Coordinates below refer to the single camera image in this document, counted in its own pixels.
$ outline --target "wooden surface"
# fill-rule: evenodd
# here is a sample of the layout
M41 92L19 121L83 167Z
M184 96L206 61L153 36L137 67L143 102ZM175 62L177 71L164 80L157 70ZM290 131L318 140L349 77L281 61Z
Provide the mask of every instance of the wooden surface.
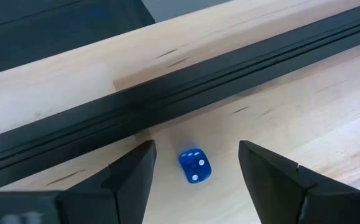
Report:
M235 0L0 72L0 133L357 6Z
M360 189L360 46L0 190L67 189L145 138L158 155L147 224L259 223L238 162L242 139ZM191 145L213 169L196 185L176 162Z

